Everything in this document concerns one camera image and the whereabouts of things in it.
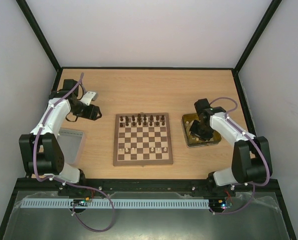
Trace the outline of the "gold tin with pieces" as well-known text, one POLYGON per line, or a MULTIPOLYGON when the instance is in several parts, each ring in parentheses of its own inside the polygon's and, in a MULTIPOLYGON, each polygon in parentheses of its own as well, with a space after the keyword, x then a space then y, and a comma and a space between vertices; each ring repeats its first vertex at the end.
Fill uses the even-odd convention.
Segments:
POLYGON ((185 114, 182 116, 181 120, 184 139, 188 148, 213 146, 221 142, 222 137, 217 131, 213 132, 213 137, 209 140, 201 140, 198 137, 192 135, 190 133, 190 128, 194 120, 199 120, 196 113, 185 114))

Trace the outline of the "wooden chess board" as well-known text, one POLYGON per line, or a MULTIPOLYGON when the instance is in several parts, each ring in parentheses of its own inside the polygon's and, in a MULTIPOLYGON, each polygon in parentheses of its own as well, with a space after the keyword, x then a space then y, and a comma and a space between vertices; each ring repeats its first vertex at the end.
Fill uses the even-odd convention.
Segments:
POLYGON ((116 115, 113 165, 172 165, 169 114, 121 113, 116 115))

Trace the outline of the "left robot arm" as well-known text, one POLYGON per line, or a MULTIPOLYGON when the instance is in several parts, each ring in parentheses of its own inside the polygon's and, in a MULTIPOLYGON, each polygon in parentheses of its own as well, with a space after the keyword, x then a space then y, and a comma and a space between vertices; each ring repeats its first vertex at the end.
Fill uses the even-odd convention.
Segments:
POLYGON ((36 127, 29 134, 22 134, 18 141, 28 175, 34 175, 39 182, 54 180, 63 186, 85 187, 83 170, 65 162, 57 138, 69 114, 76 119, 92 121, 102 117, 100 108, 92 104, 96 98, 97 92, 86 91, 81 79, 65 79, 62 89, 51 92, 47 108, 36 127))

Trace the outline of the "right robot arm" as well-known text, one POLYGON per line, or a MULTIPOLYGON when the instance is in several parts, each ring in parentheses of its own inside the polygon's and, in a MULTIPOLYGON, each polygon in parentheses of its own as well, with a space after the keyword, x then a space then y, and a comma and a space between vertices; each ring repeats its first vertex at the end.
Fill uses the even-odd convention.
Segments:
POLYGON ((198 119, 190 127, 190 134, 199 140, 211 140, 214 132, 218 132, 233 147, 231 166, 211 172, 207 177, 207 191, 213 196, 219 195, 229 185, 264 187, 273 173, 268 140, 239 126, 229 116, 237 109, 237 102, 229 97, 225 99, 231 100, 235 107, 226 111, 220 106, 212 107, 206 98, 197 100, 194 107, 198 119))

